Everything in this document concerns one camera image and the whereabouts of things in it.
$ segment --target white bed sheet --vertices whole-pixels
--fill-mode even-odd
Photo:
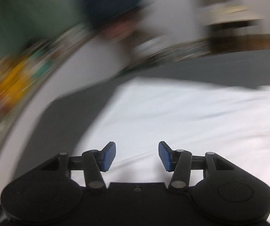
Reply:
[[[157,78],[135,78],[117,88],[73,155],[116,143],[103,177],[110,182],[165,182],[159,141],[193,155],[216,152],[270,186],[270,86],[251,90]],[[190,186],[202,180],[191,173]],[[81,171],[72,179],[84,185]]]

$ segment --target person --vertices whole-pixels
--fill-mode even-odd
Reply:
[[[106,39],[122,40],[138,23],[141,0],[83,0],[92,29]]]

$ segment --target white fabric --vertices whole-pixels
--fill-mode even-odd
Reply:
[[[212,151],[270,186],[270,86],[260,90],[168,79],[136,78],[117,88],[73,155],[116,143],[103,177],[110,182],[165,182],[159,141],[204,156]],[[82,171],[72,178],[84,185]],[[190,185],[202,180],[191,173]]]

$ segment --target green wall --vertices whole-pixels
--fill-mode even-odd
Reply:
[[[55,38],[83,21],[80,0],[0,0],[0,59],[31,39]]]

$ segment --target screw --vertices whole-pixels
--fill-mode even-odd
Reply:
[[[182,189],[186,186],[186,183],[183,181],[174,181],[171,183],[171,185],[175,188],[175,189]]]
[[[100,181],[93,181],[93,182],[90,182],[88,186],[92,189],[100,189],[104,186],[104,184]]]

